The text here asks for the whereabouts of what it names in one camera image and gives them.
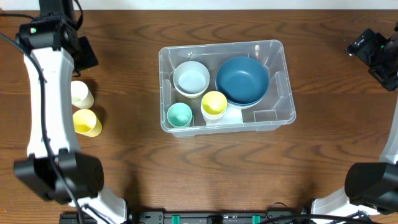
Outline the cream white cup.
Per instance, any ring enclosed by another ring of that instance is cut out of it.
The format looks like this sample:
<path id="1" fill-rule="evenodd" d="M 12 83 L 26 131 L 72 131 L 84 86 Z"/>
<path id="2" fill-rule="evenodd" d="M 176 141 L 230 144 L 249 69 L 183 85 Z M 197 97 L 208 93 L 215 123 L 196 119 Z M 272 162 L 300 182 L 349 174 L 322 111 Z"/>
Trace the cream white cup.
<path id="1" fill-rule="evenodd" d="M 89 109 L 94 104 L 94 97 L 88 86 L 81 81 L 71 82 L 72 105 L 79 109 Z"/>

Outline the small light grey bowl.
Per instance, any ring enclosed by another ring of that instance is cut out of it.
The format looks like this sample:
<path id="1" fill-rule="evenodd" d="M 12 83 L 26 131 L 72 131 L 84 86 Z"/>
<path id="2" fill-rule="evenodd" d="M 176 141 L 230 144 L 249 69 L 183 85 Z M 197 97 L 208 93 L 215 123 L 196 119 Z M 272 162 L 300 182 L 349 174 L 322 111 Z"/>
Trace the small light grey bowl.
<path id="1" fill-rule="evenodd" d="M 188 61 L 180 64 L 174 71 L 173 83 L 199 83 L 210 84 L 210 73 L 208 69 L 199 62 Z"/>

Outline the small white bowl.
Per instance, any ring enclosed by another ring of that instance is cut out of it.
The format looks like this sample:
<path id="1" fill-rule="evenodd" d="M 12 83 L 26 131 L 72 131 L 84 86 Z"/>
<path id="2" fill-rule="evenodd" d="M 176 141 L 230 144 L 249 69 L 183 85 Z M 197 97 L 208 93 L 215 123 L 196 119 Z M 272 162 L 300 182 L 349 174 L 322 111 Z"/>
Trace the small white bowl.
<path id="1" fill-rule="evenodd" d="M 205 90 L 208 88 L 207 83 L 199 82 L 199 83 L 177 83 L 175 84 L 175 89 L 180 93 L 200 93 L 200 92 L 205 92 Z"/>

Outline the mint green cup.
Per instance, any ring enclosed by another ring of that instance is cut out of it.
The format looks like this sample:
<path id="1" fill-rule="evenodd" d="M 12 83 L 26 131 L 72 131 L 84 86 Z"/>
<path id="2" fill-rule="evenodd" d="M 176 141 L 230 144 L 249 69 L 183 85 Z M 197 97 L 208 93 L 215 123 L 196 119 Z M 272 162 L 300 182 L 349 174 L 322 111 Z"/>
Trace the mint green cup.
<path id="1" fill-rule="evenodd" d="M 167 120 L 175 128 L 190 126 L 192 119 L 192 110 L 185 103 L 175 103 L 167 111 Z"/>

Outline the dark blue bowl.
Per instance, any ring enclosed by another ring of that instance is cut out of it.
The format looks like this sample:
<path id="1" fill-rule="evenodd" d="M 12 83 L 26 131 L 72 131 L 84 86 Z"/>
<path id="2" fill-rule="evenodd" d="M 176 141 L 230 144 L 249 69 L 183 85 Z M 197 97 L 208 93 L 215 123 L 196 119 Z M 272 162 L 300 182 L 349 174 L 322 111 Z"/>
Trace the dark blue bowl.
<path id="1" fill-rule="evenodd" d="M 269 89 L 267 68 L 250 57 L 234 57 L 225 61 L 217 71 L 215 87 L 220 92 L 233 88 Z"/>
<path id="2" fill-rule="evenodd" d="M 233 88 L 223 90 L 222 94 L 226 97 L 228 103 L 236 105 L 248 105 L 260 102 L 267 94 L 267 88 L 264 89 L 246 89 L 246 88 Z"/>

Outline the pink cup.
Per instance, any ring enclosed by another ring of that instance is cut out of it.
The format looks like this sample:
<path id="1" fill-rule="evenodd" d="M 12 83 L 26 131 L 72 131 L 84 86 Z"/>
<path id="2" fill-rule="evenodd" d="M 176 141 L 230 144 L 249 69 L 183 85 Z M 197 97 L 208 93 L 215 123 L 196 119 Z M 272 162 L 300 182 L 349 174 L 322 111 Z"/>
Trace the pink cup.
<path id="1" fill-rule="evenodd" d="M 219 125 L 223 122 L 222 118 L 208 118 L 204 116 L 203 119 L 205 120 L 207 126 Z"/>

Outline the light blue cup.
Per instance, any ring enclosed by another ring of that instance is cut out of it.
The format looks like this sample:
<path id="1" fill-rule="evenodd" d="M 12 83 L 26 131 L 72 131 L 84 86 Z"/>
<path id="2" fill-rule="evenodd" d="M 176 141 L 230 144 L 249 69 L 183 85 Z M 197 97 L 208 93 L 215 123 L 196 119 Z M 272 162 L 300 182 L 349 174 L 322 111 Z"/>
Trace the light blue cup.
<path id="1" fill-rule="evenodd" d="M 217 114 L 211 114 L 211 113 L 208 113 L 204 108 L 201 108 L 201 113 L 203 115 L 204 120 L 206 120 L 206 121 L 212 120 L 213 121 L 213 120 L 221 119 L 224 116 L 224 114 L 226 113 L 226 110 L 223 110 L 222 112 L 217 113 Z"/>

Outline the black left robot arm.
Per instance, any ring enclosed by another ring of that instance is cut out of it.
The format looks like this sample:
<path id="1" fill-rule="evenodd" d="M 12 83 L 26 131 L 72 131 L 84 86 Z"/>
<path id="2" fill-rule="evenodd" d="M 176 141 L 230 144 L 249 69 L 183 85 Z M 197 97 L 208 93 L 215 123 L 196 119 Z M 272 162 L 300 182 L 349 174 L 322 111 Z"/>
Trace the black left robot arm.
<path id="1" fill-rule="evenodd" d="M 104 186 L 100 160 L 81 153 L 74 130 L 72 76 L 98 64 L 88 39 L 77 34 L 80 4 L 40 0 L 39 7 L 14 41 L 24 54 L 32 112 L 27 158 L 14 163 L 14 173 L 43 200 L 75 207 L 78 223 L 85 215 L 98 223 L 129 223 L 125 200 Z"/>

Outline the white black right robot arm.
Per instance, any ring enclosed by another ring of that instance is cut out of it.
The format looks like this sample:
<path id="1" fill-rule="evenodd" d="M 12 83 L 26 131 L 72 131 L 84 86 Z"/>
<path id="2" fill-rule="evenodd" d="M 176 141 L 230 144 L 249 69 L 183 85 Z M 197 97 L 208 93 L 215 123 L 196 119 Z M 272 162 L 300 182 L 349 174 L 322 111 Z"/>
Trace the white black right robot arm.
<path id="1" fill-rule="evenodd" d="M 397 27 L 386 38 L 366 29 L 346 48 L 387 91 L 397 91 Z M 388 215 L 397 212 L 397 111 L 394 112 L 386 145 L 377 162 L 353 164 L 344 187 L 311 202 L 307 213 L 353 217 L 359 213 Z"/>

